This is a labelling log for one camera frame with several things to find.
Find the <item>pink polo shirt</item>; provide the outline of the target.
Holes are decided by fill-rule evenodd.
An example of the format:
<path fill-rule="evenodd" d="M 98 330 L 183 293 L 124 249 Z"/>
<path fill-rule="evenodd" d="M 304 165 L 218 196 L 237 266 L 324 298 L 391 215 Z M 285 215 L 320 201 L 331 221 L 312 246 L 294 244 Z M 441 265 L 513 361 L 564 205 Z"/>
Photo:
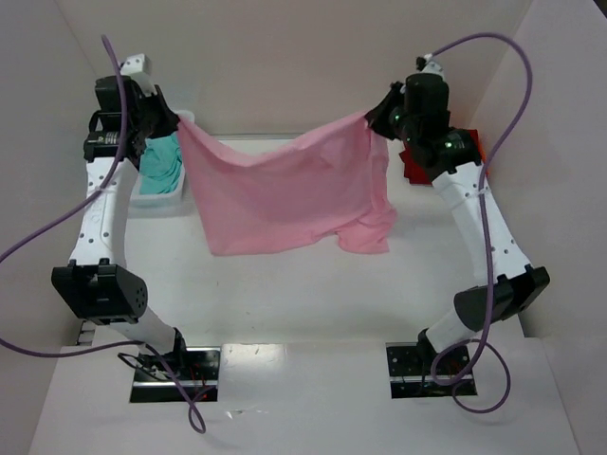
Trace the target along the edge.
<path fill-rule="evenodd" d="M 278 253 L 331 235 L 346 252 L 388 252 L 396 221 L 389 152 L 363 114 L 260 155 L 238 152 L 185 118 L 177 139 L 212 255 Z"/>

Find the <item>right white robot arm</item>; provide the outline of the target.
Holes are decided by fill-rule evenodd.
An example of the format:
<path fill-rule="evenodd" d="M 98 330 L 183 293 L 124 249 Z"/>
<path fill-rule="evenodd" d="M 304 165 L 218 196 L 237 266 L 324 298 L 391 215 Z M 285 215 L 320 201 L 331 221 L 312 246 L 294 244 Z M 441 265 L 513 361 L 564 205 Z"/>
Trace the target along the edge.
<path fill-rule="evenodd" d="M 365 118 L 371 129 L 403 142 L 447 204 L 469 251 L 478 281 L 457 293 L 452 309 L 417 341 L 427 362 L 450 346 L 526 309 L 550 283 L 518 247 L 490 191 L 484 160 L 471 131 L 450 125 L 450 89 L 444 77 L 422 70 L 394 82 Z"/>

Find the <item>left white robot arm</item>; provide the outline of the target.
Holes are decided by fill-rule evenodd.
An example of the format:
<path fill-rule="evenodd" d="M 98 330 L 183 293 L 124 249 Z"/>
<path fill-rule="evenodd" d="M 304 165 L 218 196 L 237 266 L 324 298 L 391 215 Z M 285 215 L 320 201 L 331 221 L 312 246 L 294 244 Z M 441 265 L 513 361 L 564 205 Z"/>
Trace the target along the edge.
<path fill-rule="evenodd" d="M 159 352 L 174 368 L 187 364 L 178 329 L 148 306 L 145 281 L 127 268 L 125 231 L 132 190 L 148 138 L 175 132 L 178 116 L 147 76 L 98 79 L 98 110 L 83 144 L 88 203 L 80 234 L 51 282 L 75 316 L 138 341 L 145 355 Z"/>

